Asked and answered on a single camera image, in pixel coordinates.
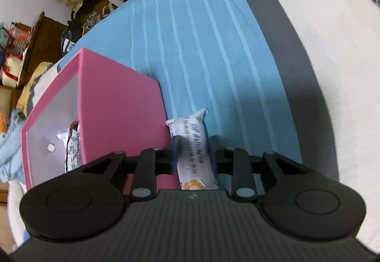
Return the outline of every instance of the light blue cloth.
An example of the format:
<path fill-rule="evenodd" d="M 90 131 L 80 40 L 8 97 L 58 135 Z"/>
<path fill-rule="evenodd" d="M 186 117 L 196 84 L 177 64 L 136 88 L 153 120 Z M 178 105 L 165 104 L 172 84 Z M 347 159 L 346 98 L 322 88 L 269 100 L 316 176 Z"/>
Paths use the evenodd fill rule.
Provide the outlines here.
<path fill-rule="evenodd" d="M 203 107 L 208 136 L 301 162 L 281 77 L 246 0 L 129 0 L 62 59 L 87 48 L 158 81 L 168 119 Z M 137 85 L 117 85 L 123 87 Z"/>
<path fill-rule="evenodd" d="M 21 157 L 21 129 L 25 116 L 18 110 L 13 110 L 8 120 L 8 131 L 0 135 L 0 180 L 7 182 L 17 178 L 24 181 Z"/>

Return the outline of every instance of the light blue stripe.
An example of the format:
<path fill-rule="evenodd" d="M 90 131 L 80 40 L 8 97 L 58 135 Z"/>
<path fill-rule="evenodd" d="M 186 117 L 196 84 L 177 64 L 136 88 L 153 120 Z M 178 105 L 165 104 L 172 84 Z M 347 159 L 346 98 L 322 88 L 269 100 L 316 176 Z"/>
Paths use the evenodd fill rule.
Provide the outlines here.
<path fill-rule="evenodd" d="M 206 10 L 207 10 L 207 13 L 209 15 L 209 18 L 210 18 L 210 21 L 211 21 L 211 24 L 212 24 L 212 28 L 214 30 L 214 34 L 215 34 L 216 40 L 218 42 L 219 49 L 220 49 L 220 52 L 221 52 L 221 54 L 223 56 L 223 60 L 224 60 L 224 63 L 225 63 L 226 69 L 227 69 L 227 75 L 228 75 L 229 83 L 231 85 L 231 90 L 232 90 L 232 94 L 233 94 L 234 101 L 235 101 L 235 106 L 236 106 L 237 113 L 238 113 L 237 116 L 239 118 L 240 127 L 241 127 L 241 131 L 242 131 L 242 134 L 243 134 L 244 147 L 245 147 L 246 151 L 250 154 L 251 153 L 251 146 L 249 144 L 249 138 L 248 138 L 248 131 L 247 131 L 247 126 L 246 126 L 246 121 L 244 120 L 243 109 L 242 109 L 242 106 L 241 106 L 238 90 L 236 88 L 235 80 L 234 80 L 234 77 L 233 77 L 233 74 L 232 74 L 231 64 L 229 62 L 226 50 L 224 48 L 223 41 L 222 41 L 222 38 L 220 36 L 219 29 L 218 29 L 218 26 L 216 24 L 214 15 L 212 14 L 212 11 L 211 11 L 211 8 L 210 8 L 210 4 L 208 3 L 208 0 L 203 0 L 203 2 L 205 4 L 205 6 L 206 6 Z"/>
<path fill-rule="evenodd" d="M 239 35 L 240 41 L 243 45 L 244 51 L 245 51 L 246 56 L 248 58 L 249 65 L 251 67 L 252 75 L 253 75 L 253 78 L 255 80 L 256 87 L 257 87 L 257 90 L 259 93 L 261 106 L 263 108 L 264 118 L 265 118 L 265 121 L 267 123 L 267 128 L 268 128 L 269 138 L 271 141 L 272 150 L 277 151 L 277 143 L 276 143 L 276 138 L 274 136 L 272 119 L 271 119 L 271 115 L 269 113 L 269 108 L 268 108 L 268 104 L 267 104 L 267 101 L 265 98 L 263 85 L 261 83 L 260 76 L 259 76 L 259 73 L 257 71 L 255 61 L 253 60 L 252 53 L 251 53 L 251 51 L 248 47 L 248 43 L 246 41 L 246 37 L 244 36 L 244 33 L 240 27 L 238 19 L 236 18 L 236 15 L 232 9 L 231 3 L 229 2 L 229 0 L 223 0 L 223 1 L 224 1 L 225 5 L 227 7 L 227 10 L 231 16 L 232 22 L 234 23 L 235 29 Z"/>
<path fill-rule="evenodd" d="M 145 0 L 142 0 L 142 32 L 144 33 L 144 57 L 145 57 L 145 64 L 148 70 L 148 75 L 151 74 L 151 67 L 149 65 L 149 59 L 148 59 L 148 38 L 146 35 L 146 18 L 145 18 L 145 12 L 146 12 L 146 4 Z"/>
<path fill-rule="evenodd" d="M 167 68 L 166 63 L 165 63 L 164 44 L 162 41 L 160 21 L 158 19 L 158 0 L 154 0 L 154 1 L 156 3 L 156 22 L 157 22 L 158 41 L 160 42 L 161 63 L 162 63 L 162 68 L 164 70 L 166 83 L 168 85 L 168 93 L 169 93 L 169 100 L 170 100 L 170 105 L 171 105 L 171 112 L 172 112 L 173 118 L 177 118 L 177 110 L 176 110 L 176 106 L 174 104 L 173 89 L 172 89 L 171 83 L 170 83 L 168 68 Z"/>
<path fill-rule="evenodd" d="M 193 93 L 191 92 L 189 74 L 187 73 L 186 64 L 185 64 L 184 56 L 182 53 L 182 47 L 181 47 L 181 44 L 179 42 L 178 31 L 177 31 L 177 23 L 176 23 L 175 17 L 174 17 L 173 0 L 169 0 L 169 6 L 170 6 L 171 21 L 172 21 L 172 25 L 173 25 L 174 41 L 176 42 L 176 45 L 177 45 L 177 51 L 178 51 L 179 61 L 181 63 L 181 67 L 182 67 L 182 72 L 183 72 L 184 79 L 185 79 L 187 95 L 189 96 L 189 102 L 190 102 L 191 110 L 193 113 L 195 113 L 196 108 L 195 108 Z"/>
<path fill-rule="evenodd" d="M 131 25 L 131 64 L 132 64 L 132 69 L 136 70 L 136 66 L 134 65 L 134 39 L 133 39 L 133 34 L 134 34 L 134 5 L 133 2 L 131 3 L 132 6 L 132 25 Z"/>
<path fill-rule="evenodd" d="M 189 0 L 185 0 L 185 3 L 186 3 L 187 14 L 188 14 L 189 19 L 190 19 L 191 30 L 193 32 L 193 37 L 195 40 L 196 49 L 198 51 L 198 55 L 199 55 L 199 58 L 200 58 L 201 63 L 202 63 L 204 77 L 205 77 L 206 85 L 207 85 L 207 91 L 208 91 L 209 96 L 210 96 L 210 100 L 211 100 L 211 104 L 212 104 L 212 110 L 214 112 L 214 117 L 215 117 L 215 121 L 216 121 L 218 135 L 223 136 L 222 122 L 220 120 L 218 105 L 216 103 L 214 91 L 213 91 L 212 86 L 211 86 L 210 73 L 209 73 L 209 69 L 207 67 L 206 59 L 204 58 L 203 50 L 201 47 L 201 42 L 199 41 L 198 32 L 196 31 L 193 12 L 191 11 Z"/>

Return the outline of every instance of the white snack wrapper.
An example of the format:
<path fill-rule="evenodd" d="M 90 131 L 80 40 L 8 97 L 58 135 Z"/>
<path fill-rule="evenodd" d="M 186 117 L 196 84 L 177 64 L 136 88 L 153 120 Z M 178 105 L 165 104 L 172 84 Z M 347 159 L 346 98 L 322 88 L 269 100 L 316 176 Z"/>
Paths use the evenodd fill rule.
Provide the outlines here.
<path fill-rule="evenodd" d="M 180 135 L 184 138 L 177 162 L 182 190 L 218 189 L 218 183 L 211 169 L 203 126 L 206 114 L 207 109 L 203 108 L 188 117 L 166 121 L 170 137 Z"/>

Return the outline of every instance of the yellow cloth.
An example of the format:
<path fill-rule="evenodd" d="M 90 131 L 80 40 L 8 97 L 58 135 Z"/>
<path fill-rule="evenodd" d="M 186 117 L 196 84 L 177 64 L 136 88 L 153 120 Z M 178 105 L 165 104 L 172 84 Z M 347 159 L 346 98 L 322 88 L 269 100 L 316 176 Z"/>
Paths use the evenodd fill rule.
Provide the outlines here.
<path fill-rule="evenodd" d="M 31 87 L 35 84 L 35 80 L 43 75 L 49 66 L 52 65 L 52 63 L 48 63 L 46 61 L 41 62 L 38 67 L 34 70 L 32 77 L 30 78 L 28 84 L 26 84 L 22 90 L 22 93 L 20 95 L 20 98 L 17 101 L 16 108 L 23 112 L 25 116 L 27 115 L 27 105 L 28 105 L 28 100 L 30 97 L 30 89 Z"/>

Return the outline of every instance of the white logo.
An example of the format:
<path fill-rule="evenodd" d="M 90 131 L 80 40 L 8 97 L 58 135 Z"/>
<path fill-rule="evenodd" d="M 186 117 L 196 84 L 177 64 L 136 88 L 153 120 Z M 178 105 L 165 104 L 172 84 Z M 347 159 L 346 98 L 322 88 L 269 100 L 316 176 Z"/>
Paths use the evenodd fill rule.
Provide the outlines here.
<path fill-rule="evenodd" d="M 197 198 L 198 197 L 198 195 L 197 194 L 192 194 L 192 195 L 189 195 L 189 199 L 195 199 L 195 198 Z"/>

